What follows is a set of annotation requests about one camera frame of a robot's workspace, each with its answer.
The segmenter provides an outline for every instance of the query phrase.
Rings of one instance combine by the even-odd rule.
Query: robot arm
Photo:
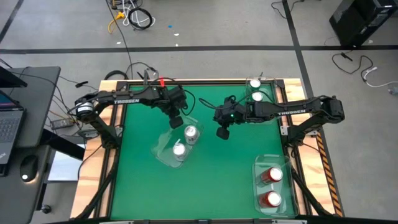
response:
[[[300,142],[311,131],[318,130],[325,123],[339,123],[344,120],[343,105],[336,97],[320,96],[308,100],[292,101],[288,103],[247,102],[245,105],[236,103],[233,97],[228,97],[224,105],[215,111],[213,120],[220,128],[217,136],[227,140],[232,124],[262,123],[276,117],[291,114],[313,113],[313,116],[300,125],[287,128],[286,143]]]
[[[103,147],[119,148],[121,138],[116,130],[108,126],[101,118],[101,112],[109,105],[141,103],[151,108],[158,107],[170,119],[170,126],[177,128],[183,124],[180,109],[187,107],[187,96],[182,86],[170,90],[164,86],[147,86],[143,90],[100,91],[87,94],[75,101],[77,119],[85,124],[91,124],[99,135]]]

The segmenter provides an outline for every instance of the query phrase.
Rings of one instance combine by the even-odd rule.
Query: red can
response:
[[[282,197],[275,191],[271,190],[260,195],[259,204],[261,207],[276,208],[282,202]]]
[[[279,182],[283,176],[284,174],[280,168],[270,167],[261,174],[261,180],[264,184],[271,184]]]

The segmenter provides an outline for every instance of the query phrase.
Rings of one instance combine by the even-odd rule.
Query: computer tower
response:
[[[342,46],[358,47],[397,9],[397,0],[343,0],[329,22]]]

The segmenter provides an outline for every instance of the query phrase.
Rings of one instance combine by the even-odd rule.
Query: green mat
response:
[[[216,106],[229,95],[240,98],[244,93],[243,85],[184,88]],[[270,85],[265,88],[273,93]],[[192,97],[187,97],[192,105]],[[252,165],[260,154],[282,155],[277,121],[233,125],[229,140],[224,141],[216,136],[219,126],[213,115],[214,110],[197,101],[191,116],[205,130],[184,165],[173,169],[150,152],[159,134],[169,129],[168,117],[158,108],[128,106],[112,220],[267,217],[254,207]]]

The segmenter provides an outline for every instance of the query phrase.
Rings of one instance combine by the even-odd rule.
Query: black desk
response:
[[[22,73],[23,68],[13,68],[10,72]],[[29,223],[34,210],[40,210],[47,184],[49,158],[52,149],[82,160],[84,149],[44,129],[55,86],[60,75],[60,67],[27,68],[21,79],[26,88],[2,88],[12,99],[26,108],[27,114],[18,136],[16,148],[11,152],[8,175],[0,177],[0,223]],[[39,157],[39,170],[36,178],[25,183],[21,180],[19,167],[25,156]]]

